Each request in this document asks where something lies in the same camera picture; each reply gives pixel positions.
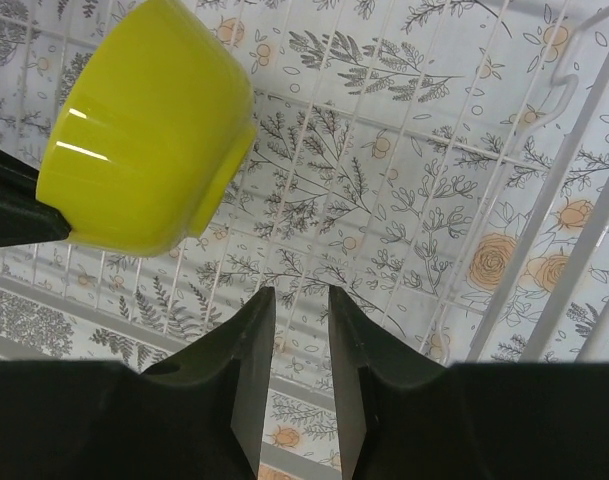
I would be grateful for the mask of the white wire dish rack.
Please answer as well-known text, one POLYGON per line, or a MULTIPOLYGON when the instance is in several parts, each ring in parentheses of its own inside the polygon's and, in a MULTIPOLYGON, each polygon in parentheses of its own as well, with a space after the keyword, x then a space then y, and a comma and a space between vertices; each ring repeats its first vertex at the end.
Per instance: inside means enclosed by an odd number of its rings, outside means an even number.
POLYGON ((143 370, 274 288, 429 359, 609 361, 609 1, 0 1, 0 149, 68 239, 0 248, 0 358, 143 370))

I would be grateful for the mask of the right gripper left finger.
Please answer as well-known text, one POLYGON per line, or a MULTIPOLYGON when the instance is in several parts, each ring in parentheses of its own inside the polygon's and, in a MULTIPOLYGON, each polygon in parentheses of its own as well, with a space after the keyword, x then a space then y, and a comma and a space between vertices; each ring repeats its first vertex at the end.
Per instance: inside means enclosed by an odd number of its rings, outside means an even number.
POLYGON ((255 478, 275 307, 262 288, 140 373, 118 361, 0 361, 0 479, 255 478))

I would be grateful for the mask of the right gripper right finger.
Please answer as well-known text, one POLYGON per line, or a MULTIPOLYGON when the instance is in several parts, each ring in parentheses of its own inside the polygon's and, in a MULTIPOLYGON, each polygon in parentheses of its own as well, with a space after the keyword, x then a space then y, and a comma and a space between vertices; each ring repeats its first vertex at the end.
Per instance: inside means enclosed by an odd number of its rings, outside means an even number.
POLYGON ((442 366, 340 287, 329 343, 346 479, 609 479, 608 363, 442 366))

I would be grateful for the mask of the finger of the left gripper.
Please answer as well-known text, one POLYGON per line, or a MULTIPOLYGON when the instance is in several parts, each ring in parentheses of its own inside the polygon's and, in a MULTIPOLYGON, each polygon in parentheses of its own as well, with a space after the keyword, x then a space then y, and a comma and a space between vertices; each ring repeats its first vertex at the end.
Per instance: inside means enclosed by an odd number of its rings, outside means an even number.
POLYGON ((0 150, 0 248, 65 240, 71 226, 36 199, 38 171, 0 150))

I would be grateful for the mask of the lime green bowl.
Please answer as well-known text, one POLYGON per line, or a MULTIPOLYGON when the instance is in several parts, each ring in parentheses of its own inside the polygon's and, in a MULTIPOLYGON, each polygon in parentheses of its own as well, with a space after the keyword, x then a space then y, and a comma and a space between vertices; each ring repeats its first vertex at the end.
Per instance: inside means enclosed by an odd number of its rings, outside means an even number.
POLYGON ((160 255, 212 220, 255 139, 253 105, 243 67, 182 2, 146 1, 72 87, 36 197, 73 243, 160 255))

